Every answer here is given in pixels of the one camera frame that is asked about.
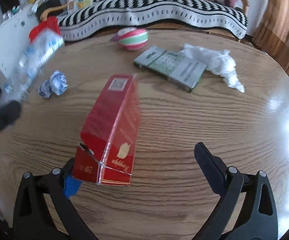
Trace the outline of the white cabinet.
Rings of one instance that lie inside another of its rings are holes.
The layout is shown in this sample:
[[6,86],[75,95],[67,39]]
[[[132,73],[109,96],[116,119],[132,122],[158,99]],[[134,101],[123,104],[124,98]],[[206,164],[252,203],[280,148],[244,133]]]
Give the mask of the white cabinet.
[[29,33],[39,23],[28,5],[0,25],[0,89],[30,43]]

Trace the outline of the red plastic chair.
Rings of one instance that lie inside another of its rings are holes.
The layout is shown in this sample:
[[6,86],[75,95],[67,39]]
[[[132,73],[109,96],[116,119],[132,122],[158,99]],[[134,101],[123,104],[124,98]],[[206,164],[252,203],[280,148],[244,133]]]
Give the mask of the red plastic chair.
[[40,22],[40,24],[38,24],[30,31],[29,33],[30,43],[32,44],[34,39],[45,29],[50,29],[59,35],[61,34],[56,16],[48,17],[47,20]]

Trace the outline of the clear plastic water bottle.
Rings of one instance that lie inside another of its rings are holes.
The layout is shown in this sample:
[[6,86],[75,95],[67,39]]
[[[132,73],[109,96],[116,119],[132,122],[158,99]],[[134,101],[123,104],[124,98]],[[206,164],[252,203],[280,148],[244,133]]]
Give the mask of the clear plastic water bottle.
[[4,96],[10,100],[21,101],[44,65],[54,53],[64,45],[61,35],[49,28],[43,29],[33,42],[27,46],[18,63],[13,67],[4,87]]

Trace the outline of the red cardboard box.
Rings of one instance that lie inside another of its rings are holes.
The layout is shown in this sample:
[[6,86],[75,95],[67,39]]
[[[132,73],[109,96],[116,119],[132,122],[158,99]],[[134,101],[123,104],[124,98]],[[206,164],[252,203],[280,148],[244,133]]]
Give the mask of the red cardboard box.
[[73,177],[95,184],[129,186],[140,121],[136,77],[111,76],[82,127]]

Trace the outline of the crumpled blue white paper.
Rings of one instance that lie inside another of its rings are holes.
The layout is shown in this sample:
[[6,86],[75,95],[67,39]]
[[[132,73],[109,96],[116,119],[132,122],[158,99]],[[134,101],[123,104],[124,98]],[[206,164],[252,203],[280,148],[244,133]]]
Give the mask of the crumpled blue white paper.
[[40,96],[48,99],[52,94],[62,95],[67,88],[68,83],[65,74],[56,70],[48,79],[42,82],[38,92]]

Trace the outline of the yellow children book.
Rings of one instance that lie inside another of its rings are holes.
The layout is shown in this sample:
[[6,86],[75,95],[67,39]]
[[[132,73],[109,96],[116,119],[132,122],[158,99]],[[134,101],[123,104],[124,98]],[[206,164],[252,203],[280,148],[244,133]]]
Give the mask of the yellow children book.
[[67,0],[67,11],[73,12],[76,10],[89,7],[92,4],[93,4],[93,0]]

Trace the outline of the white crumpled tissue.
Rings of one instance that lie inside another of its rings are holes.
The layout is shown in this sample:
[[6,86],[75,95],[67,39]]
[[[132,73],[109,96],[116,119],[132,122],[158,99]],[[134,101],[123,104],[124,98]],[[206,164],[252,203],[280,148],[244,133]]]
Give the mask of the white crumpled tissue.
[[238,79],[236,61],[230,56],[229,50],[211,50],[201,46],[185,43],[180,51],[184,56],[206,65],[206,70],[221,76],[229,88],[245,93],[245,87]]

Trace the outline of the brown curtain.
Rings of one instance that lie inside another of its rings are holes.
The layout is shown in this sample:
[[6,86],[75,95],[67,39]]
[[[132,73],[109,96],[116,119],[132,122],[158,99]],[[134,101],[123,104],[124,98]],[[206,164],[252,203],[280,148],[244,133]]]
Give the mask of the brown curtain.
[[253,43],[289,75],[289,0],[269,0]]

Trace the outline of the purple monkey toy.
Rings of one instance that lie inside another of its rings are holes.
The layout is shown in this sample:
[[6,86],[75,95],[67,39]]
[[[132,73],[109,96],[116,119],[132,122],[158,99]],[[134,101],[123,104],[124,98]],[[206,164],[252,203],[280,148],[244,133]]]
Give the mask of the purple monkey toy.
[[148,31],[144,28],[127,27],[120,29],[110,40],[125,50],[139,50],[148,41]]

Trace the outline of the green grey flat box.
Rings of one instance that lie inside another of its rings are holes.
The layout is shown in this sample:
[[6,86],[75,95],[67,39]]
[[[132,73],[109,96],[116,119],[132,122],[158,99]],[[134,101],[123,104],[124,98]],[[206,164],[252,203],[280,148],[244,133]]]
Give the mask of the green grey flat box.
[[157,46],[150,47],[134,59],[134,65],[163,76],[187,92],[196,87],[206,70],[202,62]]

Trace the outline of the black white striped sofa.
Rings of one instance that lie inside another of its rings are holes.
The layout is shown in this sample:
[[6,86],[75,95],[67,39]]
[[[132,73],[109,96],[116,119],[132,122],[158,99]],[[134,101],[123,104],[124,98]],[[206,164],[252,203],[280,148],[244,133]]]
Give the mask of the black white striped sofa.
[[227,1],[210,0],[92,0],[91,5],[57,17],[66,41],[79,41],[106,28],[148,27],[175,22],[190,28],[223,29],[241,40],[247,16]]

